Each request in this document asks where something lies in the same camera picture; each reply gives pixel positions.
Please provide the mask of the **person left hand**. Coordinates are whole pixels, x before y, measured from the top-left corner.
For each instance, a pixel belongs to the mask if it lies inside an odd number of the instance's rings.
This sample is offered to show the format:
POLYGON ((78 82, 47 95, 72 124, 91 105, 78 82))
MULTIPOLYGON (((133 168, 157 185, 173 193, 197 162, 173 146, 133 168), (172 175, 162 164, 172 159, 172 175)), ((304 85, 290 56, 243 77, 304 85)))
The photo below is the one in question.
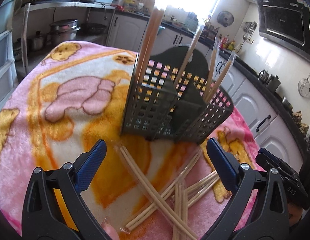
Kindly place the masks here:
POLYGON ((105 217, 101 226, 102 226, 103 230, 109 235, 109 237, 112 240, 119 240, 120 239, 117 231, 115 230, 114 227, 111 226, 110 221, 107 217, 105 217))

